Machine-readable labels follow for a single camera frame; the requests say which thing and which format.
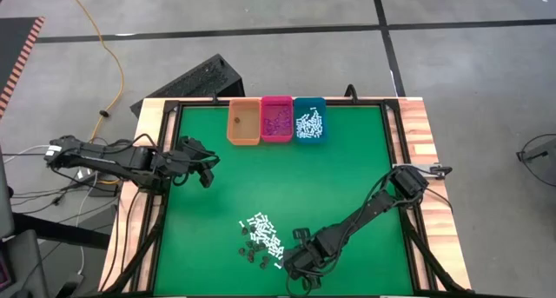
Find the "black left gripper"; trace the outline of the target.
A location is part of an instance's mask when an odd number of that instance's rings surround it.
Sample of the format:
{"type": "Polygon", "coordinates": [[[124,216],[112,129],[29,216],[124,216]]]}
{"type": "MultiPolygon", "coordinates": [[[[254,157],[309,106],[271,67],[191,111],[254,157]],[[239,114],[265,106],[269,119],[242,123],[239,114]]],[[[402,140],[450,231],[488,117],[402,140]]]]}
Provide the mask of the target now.
{"type": "Polygon", "coordinates": [[[187,156],[188,173],[196,172],[200,176],[201,185],[205,189],[209,188],[214,181],[212,168],[220,162],[220,157],[214,151],[206,149],[200,140],[189,136],[179,137],[175,150],[187,156]]]}

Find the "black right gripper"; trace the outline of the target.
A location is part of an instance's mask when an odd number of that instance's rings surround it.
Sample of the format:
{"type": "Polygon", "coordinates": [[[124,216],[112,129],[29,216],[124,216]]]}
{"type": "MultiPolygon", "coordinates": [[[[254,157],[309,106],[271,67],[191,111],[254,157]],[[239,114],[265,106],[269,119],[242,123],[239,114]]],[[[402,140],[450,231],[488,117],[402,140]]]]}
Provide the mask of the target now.
{"type": "Polygon", "coordinates": [[[283,258],[286,283],[297,281],[304,275],[303,289],[318,289],[321,287],[321,276],[331,273],[337,260],[337,240],[315,239],[287,249],[283,258]]]}

